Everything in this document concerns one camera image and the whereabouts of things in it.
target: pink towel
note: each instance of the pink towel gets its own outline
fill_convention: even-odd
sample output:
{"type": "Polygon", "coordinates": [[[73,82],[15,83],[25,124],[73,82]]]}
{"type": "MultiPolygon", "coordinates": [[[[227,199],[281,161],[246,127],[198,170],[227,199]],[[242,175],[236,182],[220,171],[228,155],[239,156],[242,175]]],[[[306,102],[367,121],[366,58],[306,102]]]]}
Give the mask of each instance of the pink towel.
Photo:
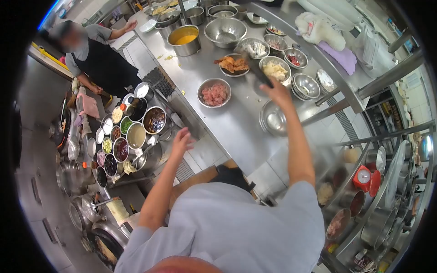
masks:
{"type": "Polygon", "coordinates": [[[352,75],[355,72],[357,58],[350,49],[344,48],[342,51],[337,51],[332,49],[325,41],[321,41],[318,44],[318,47],[331,55],[349,75],[352,75]]]}

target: bowl of fried chicken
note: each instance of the bowl of fried chicken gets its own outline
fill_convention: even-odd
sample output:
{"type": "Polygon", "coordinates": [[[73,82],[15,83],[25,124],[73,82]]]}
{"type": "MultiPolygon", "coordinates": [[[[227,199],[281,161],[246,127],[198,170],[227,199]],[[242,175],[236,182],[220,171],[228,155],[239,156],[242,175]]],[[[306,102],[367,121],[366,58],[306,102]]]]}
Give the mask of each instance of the bowl of fried chicken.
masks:
{"type": "Polygon", "coordinates": [[[214,64],[220,66],[220,70],[228,77],[240,77],[249,72],[247,61],[238,53],[232,53],[221,59],[215,60],[214,64]]]}

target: gray shirt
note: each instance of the gray shirt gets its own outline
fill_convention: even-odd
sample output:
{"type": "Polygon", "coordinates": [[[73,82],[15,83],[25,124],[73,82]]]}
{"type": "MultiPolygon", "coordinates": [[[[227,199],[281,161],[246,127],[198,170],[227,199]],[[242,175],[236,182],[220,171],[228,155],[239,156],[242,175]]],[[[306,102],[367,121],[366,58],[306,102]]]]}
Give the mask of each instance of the gray shirt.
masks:
{"type": "MultiPolygon", "coordinates": [[[[92,40],[98,41],[104,45],[107,45],[107,40],[112,33],[112,30],[109,28],[102,27],[98,24],[90,24],[85,27],[85,30],[88,32],[88,37],[92,40]]],[[[74,52],[76,59],[80,61],[85,61],[88,57],[88,42],[80,48],[78,51],[74,52]]],[[[73,74],[74,77],[77,77],[81,74],[81,70],[77,67],[76,62],[74,62],[73,56],[71,53],[67,53],[65,55],[65,64],[68,67],[68,70],[73,74]]]]}
{"type": "Polygon", "coordinates": [[[314,188],[294,184],[278,207],[225,183],[198,184],[174,203],[168,227],[137,227],[115,273],[143,273],[170,256],[203,259],[225,273],[309,273],[325,242],[314,188]]]}

